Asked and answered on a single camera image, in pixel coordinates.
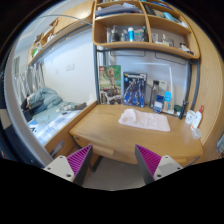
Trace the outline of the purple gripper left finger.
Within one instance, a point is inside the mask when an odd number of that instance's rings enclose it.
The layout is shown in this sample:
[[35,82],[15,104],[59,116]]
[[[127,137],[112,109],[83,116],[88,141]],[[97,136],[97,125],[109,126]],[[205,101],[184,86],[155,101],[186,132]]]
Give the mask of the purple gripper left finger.
[[93,146],[88,145],[69,156],[58,156],[44,170],[82,186],[92,156]]

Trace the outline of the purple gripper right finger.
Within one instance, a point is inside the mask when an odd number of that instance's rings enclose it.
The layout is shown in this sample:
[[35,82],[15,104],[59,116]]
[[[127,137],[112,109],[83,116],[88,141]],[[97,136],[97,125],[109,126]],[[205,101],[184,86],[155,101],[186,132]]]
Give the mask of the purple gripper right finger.
[[170,156],[160,156],[140,145],[135,145],[135,157],[145,184],[150,184],[182,169]]

